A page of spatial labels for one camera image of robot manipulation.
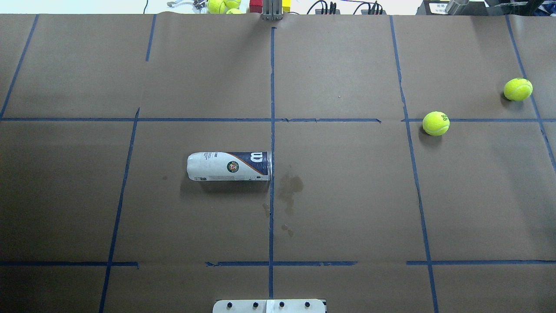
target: white tennis ball can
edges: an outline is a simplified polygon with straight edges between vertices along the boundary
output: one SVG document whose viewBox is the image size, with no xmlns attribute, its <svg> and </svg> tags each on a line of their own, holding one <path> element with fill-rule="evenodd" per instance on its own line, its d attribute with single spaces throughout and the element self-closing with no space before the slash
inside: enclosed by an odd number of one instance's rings
<svg viewBox="0 0 556 313">
<path fill-rule="evenodd" d="M 187 158 L 187 175 L 197 182 L 211 180 L 270 180 L 270 152 L 197 152 Z"/>
</svg>

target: tennis ball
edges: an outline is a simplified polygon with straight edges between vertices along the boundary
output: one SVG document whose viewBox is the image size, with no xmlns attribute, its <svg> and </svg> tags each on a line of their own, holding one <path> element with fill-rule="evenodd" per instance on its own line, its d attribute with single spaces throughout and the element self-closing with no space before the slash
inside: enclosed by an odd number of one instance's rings
<svg viewBox="0 0 556 313">
<path fill-rule="evenodd" d="M 226 12 L 224 0 L 208 0 L 208 11 L 211 14 L 223 14 Z"/>
<path fill-rule="evenodd" d="M 440 136 L 450 127 L 450 120 L 442 112 L 428 113 L 423 119 L 423 129 L 431 136 Z"/>
<path fill-rule="evenodd" d="M 242 14 L 239 9 L 229 9 L 226 14 Z"/>
<path fill-rule="evenodd" d="M 523 101 L 533 93 L 533 84 L 522 78 L 512 79 L 504 86 L 504 96 L 508 100 Z"/>
<path fill-rule="evenodd" d="M 224 4 L 228 8 L 237 9 L 240 7 L 241 0 L 224 0 Z"/>
</svg>

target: blue tape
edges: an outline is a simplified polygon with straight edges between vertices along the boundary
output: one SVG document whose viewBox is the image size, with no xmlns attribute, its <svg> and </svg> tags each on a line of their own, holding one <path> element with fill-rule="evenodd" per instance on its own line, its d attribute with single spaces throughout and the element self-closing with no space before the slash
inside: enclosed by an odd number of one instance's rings
<svg viewBox="0 0 556 313">
<path fill-rule="evenodd" d="M 61 261 L 8 261 L 0 262 L 0 266 L 107 266 L 108 262 L 61 262 Z M 133 266 L 139 268 L 137 262 L 114 262 L 112 266 Z"/>
<path fill-rule="evenodd" d="M 2 121 L 17 122 L 133 122 L 130 118 L 3 118 Z"/>
<path fill-rule="evenodd" d="M 270 122 L 272 119 L 233 119 L 233 118 L 140 118 L 140 122 Z"/>
<path fill-rule="evenodd" d="M 353 266 L 356 261 L 282 261 L 274 262 L 275 266 Z"/>
<path fill-rule="evenodd" d="M 139 111 L 141 109 L 137 109 L 135 113 L 135 120 L 133 121 L 133 129 L 131 130 L 131 139 L 130 139 L 130 147 L 127 151 L 127 160 L 126 160 L 126 169 L 123 172 L 123 180 L 122 180 L 122 189 L 120 190 L 120 200 L 118 201 L 118 210 L 116 213 L 116 221 L 114 223 L 114 230 L 112 232 L 112 242 L 110 244 L 110 254 L 108 255 L 108 264 L 106 266 L 106 275 L 105 275 L 105 282 L 102 288 L 102 296 L 101 296 L 101 304 L 98 309 L 99 313 L 104 311 L 104 305 L 106 301 L 106 291 L 108 290 L 108 280 L 110 279 L 110 268 L 112 267 L 112 259 L 114 258 L 114 249 L 116 247 L 116 237 L 118 235 L 118 227 L 120 225 L 120 216 L 122 214 L 122 206 L 123 206 L 123 193 L 126 189 L 127 183 L 127 176 L 130 170 L 130 163 L 131 163 L 131 154 L 133 153 L 133 143 L 135 141 L 135 132 L 137 131 L 137 122 L 139 120 Z"/>
<path fill-rule="evenodd" d="M 518 46 L 515 43 L 514 32 L 512 31 L 512 24 L 510 23 L 509 15 L 506 15 L 506 25 L 508 25 L 508 32 L 510 33 L 510 39 L 512 40 L 512 45 L 514 46 L 515 56 L 518 59 L 519 68 L 521 69 L 523 78 L 527 79 L 527 74 L 525 73 L 525 68 L 523 67 L 523 63 L 521 61 L 521 56 L 519 55 Z M 552 163 L 552 168 L 554 172 L 556 172 L 556 160 L 554 159 L 554 153 L 552 152 L 552 147 L 550 146 L 550 142 L 548 141 L 547 132 L 544 129 L 543 121 L 540 118 L 539 108 L 537 107 L 537 102 L 535 101 L 535 96 L 531 95 L 531 103 L 533 104 L 533 109 L 535 110 L 535 115 L 537 116 L 537 121 L 539 123 L 540 132 L 543 135 L 544 144 L 547 146 L 548 150 L 548 157 L 550 157 L 550 162 Z"/>
<path fill-rule="evenodd" d="M 218 266 L 268 266 L 269 263 L 268 262 L 250 262 L 250 261 L 246 261 L 246 262 L 218 262 L 217 264 L 211 263 L 211 262 L 205 262 L 207 267 L 218 267 Z"/>
<path fill-rule="evenodd" d="M 281 119 L 283 122 L 378 122 L 382 123 L 379 119 Z"/>
<path fill-rule="evenodd" d="M 216 264 L 205 262 L 207 267 L 218 266 L 268 266 L 270 263 L 265 261 L 242 261 L 242 262 L 218 262 Z M 273 266 L 353 266 L 356 261 L 274 261 Z"/>
<path fill-rule="evenodd" d="M 428 263 L 428 270 L 429 270 L 429 282 L 430 282 L 430 292 L 433 298 L 433 308 L 434 312 L 438 313 L 438 301 L 436 299 L 436 286 L 434 283 L 434 273 L 433 273 L 433 265 L 431 264 L 431 257 L 430 257 L 430 248 L 429 248 L 429 238 L 426 232 L 426 223 L 425 223 L 425 212 L 423 210 L 423 200 L 421 199 L 421 188 L 419 187 L 419 176 L 417 175 L 417 164 L 415 162 L 415 153 L 413 150 L 413 142 L 411 140 L 411 130 L 409 128 L 409 116 L 408 116 L 408 107 L 405 101 L 404 90 L 401 85 L 401 67 L 400 67 L 400 57 L 398 55 L 398 43 L 396 42 L 396 32 L 394 30 L 394 19 L 393 16 L 390 16 L 390 29 L 392 31 L 392 43 L 394 44 L 394 56 L 396 58 L 396 67 L 398 69 L 398 82 L 400 84 L 400 95 L 401 101 L 404 104 L 404 118 L 405 118 L 405 128 L 408 134 L 408 143 L 409 143 L 409 153 L 411 155 L 411 165 L 413 167 L 413 178 L 415 180 L 415 187 L 417 188 L 417 196 L 419 198 L 419 212 L 421 213 L 421 230 L 423 232 L 423 242 L 425 244 L 425 254 L 426 260 Z"/>
<path fill-rule="evenodd" d="M 556 260 L 459 260 L 459 261 L 432 261 L 433 265 L 556 265 Z M 425 266 L 427 261 L 408 261 L 409 266 Z"/>
<path fill-rule="evenodd" d="M 148 59 L 151 57 L 152 36 L 155 34 L 155 24 L 156 14 L 152 16 L 151 35 L 148 38 L 147 56 L 145 57 L 146 62 L 148 62 Z"/>
<path fill-rule="evenodd" d="M 269 217 L 269 299 L 274 299 L 274 147 L 276 144 L 276 102 L 274 97 L 274 37 L 276 27 L 270 30 L 270 154 L 272 155 L 272 175 L 270 177 L 270 217 Z"/>
<path fill-rule="evenodd" d="M 423 122 L 423 119 L 403 119 L 402 122 L 409 121 L 410 123 L 413 122 Z M 450 122 L 474 122 L 474 123 L 536 123 L 537 119 L 452 119 L 450 118 Z"/>
<path fill-rule="evenodd" d="M 21 69 L 21 64 L 23 64 L 23 59 L 25 58 L 25 54 L 27 53 L 27 49 L 29 48 L 29 43 L 31 43 L 31 37 L 33 37 L 34 29 L 37 27 L 38 22 L 38 14 L 35 15 L 35 19 L 33 21 L 33 26 L 31 26 L 31 31 L 29 31 L 29 36 L 27 36 L 27 42 L 25 43 L 25 47 L 21 52 L 21 57 L 19 57 L 19 62 L 17 63 L 16 71 L 13 74 L 12 82 L 9 85 L 8 93 L 6 94 L 6 99 L 4 99 L 4 105 L 2 105 L 2 111 L 0 111 L 0 119 L 4 117 L 4 113 L 6 112 L 6 108 L 8 107 L 9 97 L 12 95 L 12 90 L 14 85 L 16 84 L 17 75 L 19 74 L 19 70 Z"/>
</svg>

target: metal bracket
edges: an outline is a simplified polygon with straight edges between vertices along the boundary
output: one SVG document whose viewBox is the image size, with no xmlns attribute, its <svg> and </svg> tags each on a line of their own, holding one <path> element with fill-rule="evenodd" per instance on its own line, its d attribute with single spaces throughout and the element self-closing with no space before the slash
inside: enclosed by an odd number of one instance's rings
<svg viewBox="0 0 556 313">
<path fill-rule="evenodd" d="M 267 21 L 279 21 L 284 17 L 282 12 L 282 0 L 263 0 L 262 19 Z"/>
<path fill-rule="evenodd" d="M 272 300 L 220 300 L 212 313 L 326 313 L 326 300 L 272 299 Z"/>
</svg>

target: stain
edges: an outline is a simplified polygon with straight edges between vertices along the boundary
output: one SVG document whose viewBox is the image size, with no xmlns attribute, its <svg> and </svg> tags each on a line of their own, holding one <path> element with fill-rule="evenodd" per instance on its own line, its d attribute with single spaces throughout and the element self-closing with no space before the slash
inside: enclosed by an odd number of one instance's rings
<svg viewBox="0 0 556 313">
<path fill-rule="evenodd" d="M 278 189 L 278 199 L 286 203 L 286 214 L 294 214 L 294 194 L 303 191 L 303 181 L 299 176 L 293 176 L 287 173 L 280 179 L 280 187 Z"/>
<path fill-rule="evenodd" d="M 294 231 L 289 229 L 286 224 L 282 225 L 282 230 L 287 231 L 287 234 L 290 235 L 290 238 L 294 236 Z"/>
<path fill-rule="evenodd" d="M 266 217 L 270 217 L 270 206 L 266 203 L 262 205 L 262 208 L 265 210 Z"/>
</svg>

